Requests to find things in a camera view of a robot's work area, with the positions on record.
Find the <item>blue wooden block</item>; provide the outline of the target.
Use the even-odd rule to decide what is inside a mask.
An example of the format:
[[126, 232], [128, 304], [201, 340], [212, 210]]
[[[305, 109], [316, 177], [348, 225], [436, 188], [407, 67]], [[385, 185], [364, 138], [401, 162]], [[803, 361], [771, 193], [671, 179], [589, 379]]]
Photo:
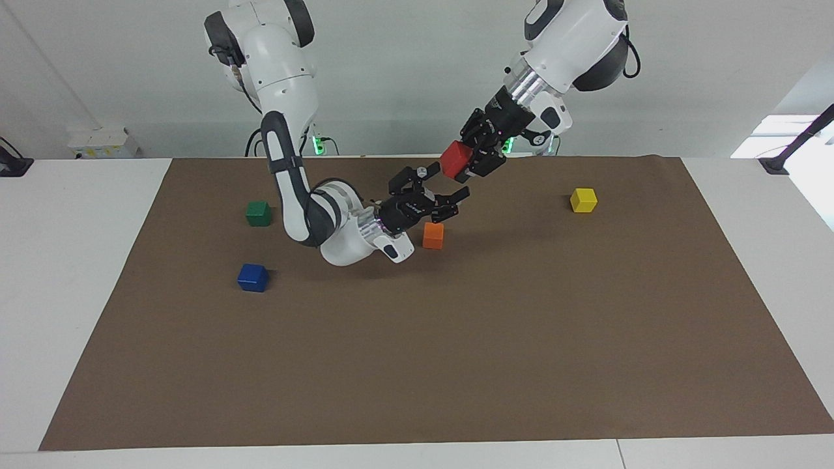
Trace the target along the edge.
[[261, 264], [243, 264], [237, 276], [237, 283], [242, 291], [263, 293], [267, 290], [270, 274]]

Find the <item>brown table mat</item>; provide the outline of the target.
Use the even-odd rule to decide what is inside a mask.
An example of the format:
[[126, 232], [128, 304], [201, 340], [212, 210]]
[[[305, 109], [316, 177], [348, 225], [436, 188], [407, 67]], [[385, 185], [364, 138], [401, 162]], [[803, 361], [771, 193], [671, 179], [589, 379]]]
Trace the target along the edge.
[[679, 158], [472, 191], [443, 249], [337, 268], [247, 225], [261, 160], [173, 161], [40, 449], [834, 433]]

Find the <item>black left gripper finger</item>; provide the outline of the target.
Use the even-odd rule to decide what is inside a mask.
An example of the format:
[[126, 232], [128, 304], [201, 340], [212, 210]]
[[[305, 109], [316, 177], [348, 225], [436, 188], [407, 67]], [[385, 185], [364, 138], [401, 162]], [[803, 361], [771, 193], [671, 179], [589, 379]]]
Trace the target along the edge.
[[461, 129], [461, 142], [472, 152], [482, 152], [489, 143], [489, 121], [485, 111], [475, 109]]
[[461, 155], [465, 157], [465, 164], [455, 175], [459, 183], [465, 183], [474, 176], [486, 177], [507, 161], [506, 155], [497, 147], [476, 150], [463, 145]]

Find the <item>black desk clamp mount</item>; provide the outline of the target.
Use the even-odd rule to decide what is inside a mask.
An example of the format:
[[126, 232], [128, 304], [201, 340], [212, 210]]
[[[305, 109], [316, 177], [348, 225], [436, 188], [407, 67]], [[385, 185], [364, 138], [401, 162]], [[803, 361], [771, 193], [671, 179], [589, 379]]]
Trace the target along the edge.
[[0, 136], [0, 178], [23, 177], [34, 164], [5, 137]]

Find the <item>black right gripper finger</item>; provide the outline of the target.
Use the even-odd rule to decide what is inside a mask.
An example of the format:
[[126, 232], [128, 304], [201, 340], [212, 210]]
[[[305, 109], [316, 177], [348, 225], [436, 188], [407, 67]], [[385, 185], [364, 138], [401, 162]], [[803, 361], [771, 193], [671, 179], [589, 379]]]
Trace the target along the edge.
[[388, 193], [391, 196], [405, 195], [410, 192], [423, 192], [425, 181], [441, 172], [440, 165], [428, 165], [412, 168], [406, 166], [388, 181]]
[[464, 186], [452, 195], [436, 195], [434, 207], [430, 210], [432, 223], [443, 223], [459, 213], [459, 204], [470, 196], [470, 188]]

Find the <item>red wooden block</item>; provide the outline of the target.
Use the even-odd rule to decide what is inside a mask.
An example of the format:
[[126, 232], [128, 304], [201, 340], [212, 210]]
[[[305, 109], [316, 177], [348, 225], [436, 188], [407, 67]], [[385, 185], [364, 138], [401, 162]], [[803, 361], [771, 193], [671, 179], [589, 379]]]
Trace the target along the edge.
[[470, 166], [472, 152], [471, 147], [459, 140], [451, 142], [440, 157], [440, 168], [443, 175], [458, 182], [466, 181], [468, 178], [467, 168]]

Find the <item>black angled stand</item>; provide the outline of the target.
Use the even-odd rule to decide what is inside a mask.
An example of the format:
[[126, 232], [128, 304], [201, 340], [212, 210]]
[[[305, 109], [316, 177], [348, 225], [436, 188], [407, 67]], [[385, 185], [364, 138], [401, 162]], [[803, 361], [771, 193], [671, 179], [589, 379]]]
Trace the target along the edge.
[[834, 122], [834, 103], [820, 113], [789, 145], [785, 146], [780, 154], [775, 157], [757, 158], [756, 160], [769, 175], [789, 176], [790, 172], [786, 168], [789, 158], [812, 137], [821, 134], [832, 122]]

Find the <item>white wall socket box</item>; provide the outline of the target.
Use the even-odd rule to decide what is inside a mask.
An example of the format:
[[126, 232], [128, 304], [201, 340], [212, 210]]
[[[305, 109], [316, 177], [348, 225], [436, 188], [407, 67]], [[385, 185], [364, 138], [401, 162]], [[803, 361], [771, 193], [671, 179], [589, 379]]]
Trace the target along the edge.
[[75, 158], [138, 158], [141, 149], [123, 126], [96, 130], [76, 130], [69, 134], [66, 147]]

